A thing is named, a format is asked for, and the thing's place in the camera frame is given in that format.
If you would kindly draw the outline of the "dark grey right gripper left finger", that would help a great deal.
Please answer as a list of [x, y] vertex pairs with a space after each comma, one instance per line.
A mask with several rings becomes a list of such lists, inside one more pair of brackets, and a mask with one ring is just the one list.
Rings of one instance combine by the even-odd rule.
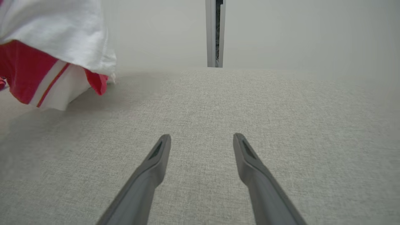
[[171, 136], [163, 134], [96, 225], [147, 225], [155, 189], [165, 177], [170, 149]]

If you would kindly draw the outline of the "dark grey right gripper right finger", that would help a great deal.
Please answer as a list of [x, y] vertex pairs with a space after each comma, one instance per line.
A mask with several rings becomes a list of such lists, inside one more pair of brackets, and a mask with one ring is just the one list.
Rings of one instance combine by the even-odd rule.
[[234, 134], [233, 147], [239, 177], [249, 191], [256, 225], [306, 225], [243, 134]]

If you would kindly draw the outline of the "grey metal wall post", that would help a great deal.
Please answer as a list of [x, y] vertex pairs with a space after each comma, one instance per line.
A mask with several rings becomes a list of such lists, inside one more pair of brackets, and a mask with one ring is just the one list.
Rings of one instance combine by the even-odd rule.
[[205, 0], [207, 66], [222, 68], [226, 0]]

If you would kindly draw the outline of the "red shirt with white sleeves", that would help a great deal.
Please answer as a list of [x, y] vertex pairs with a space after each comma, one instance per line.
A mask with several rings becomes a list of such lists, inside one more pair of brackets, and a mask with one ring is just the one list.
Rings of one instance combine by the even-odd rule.
[[64, 111], [115, 69], [101, 0], [0, 0], [0, 89], [21, 103]]

